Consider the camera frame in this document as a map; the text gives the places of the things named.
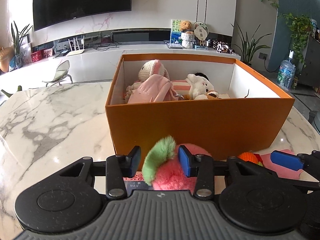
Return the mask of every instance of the logo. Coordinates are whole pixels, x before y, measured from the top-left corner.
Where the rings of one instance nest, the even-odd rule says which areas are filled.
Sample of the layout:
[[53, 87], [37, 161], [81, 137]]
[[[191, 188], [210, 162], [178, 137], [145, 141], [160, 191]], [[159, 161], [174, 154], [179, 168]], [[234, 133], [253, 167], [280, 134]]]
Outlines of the logo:
[[164, 194], [164, 193], [162, 193], [162, 192], [161, 192], [161, 193], [158, 193], [158, 194], [157, 194], [157, 197], [159, 197], [159, 198], [163, 198], [163, 197], [165, 197], [165, 194]]

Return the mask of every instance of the pink fluffy toy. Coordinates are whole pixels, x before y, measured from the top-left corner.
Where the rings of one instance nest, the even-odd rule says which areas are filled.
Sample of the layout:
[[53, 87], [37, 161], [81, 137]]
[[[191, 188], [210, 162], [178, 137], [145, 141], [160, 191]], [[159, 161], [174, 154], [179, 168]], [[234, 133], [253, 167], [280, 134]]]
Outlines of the pink fluffy toy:
[[[192, 155], [210, 154], [203, 148], [190, 144], [185, 145]], [[143, 179], [154, 190], [193, 190], [196, 178], [187, 178], [178, 160], [178, 148], [171, 136], [158, 141], [148, 152], [142, 167]]]

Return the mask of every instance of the green fluffy pom-pom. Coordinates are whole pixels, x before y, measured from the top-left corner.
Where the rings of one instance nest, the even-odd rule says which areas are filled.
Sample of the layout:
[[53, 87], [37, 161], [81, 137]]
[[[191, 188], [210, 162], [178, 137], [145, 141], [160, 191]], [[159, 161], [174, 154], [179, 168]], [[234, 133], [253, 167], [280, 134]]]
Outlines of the green fluffy pom-pom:
[[168, 136], [158, 141], [148, 152], [142, 166], [142, 175], [144, 181], [151, 186], [155, 179], [157, 169], [169, 159], [174, 158], [175, 140]]

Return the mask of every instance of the orange gourd decoration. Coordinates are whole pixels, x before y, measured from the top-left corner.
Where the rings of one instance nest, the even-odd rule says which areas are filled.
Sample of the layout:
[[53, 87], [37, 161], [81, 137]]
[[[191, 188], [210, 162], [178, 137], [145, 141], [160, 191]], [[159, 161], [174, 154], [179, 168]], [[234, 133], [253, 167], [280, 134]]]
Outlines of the orange gourd decoration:
[[242, 160], [244, 160], [244, 161], [249, 161], [249, 162], [252, 162], [252, 163], [255, 163], [255, 164], [258, 164], [258, 159], [257, 159], [257, 157], [256, 156], [254, 156], [254, 154], [253, 153], [249, 153], [249, 152], [247, 152], [247, 153], [241, 153], [239, 156], [238, 156], [238, 158], [240, 158], [240, 159], [242, 159]]

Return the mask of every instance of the marble tabletop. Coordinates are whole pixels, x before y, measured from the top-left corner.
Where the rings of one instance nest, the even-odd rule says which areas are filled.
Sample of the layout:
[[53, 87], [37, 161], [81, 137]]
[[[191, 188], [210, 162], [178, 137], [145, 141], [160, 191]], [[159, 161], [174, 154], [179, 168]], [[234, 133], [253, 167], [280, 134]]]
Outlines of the marble tabletop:
[[[83, 156], [94, 161], [114, 154], [104, 106], [110, 82], [66, 85], [15, 93], [0, 107], [0, 239], [21, 231], [16, 197], [27, 187]], [[308, 153], [320, 149], [320, 136], [293, 107], [270, 148]], [[303, 172], [302, 180], [316, 181]], [[223, 180], [216, 183], [221, 191]], [[105, 178], [95, 189], [105, 193]]]

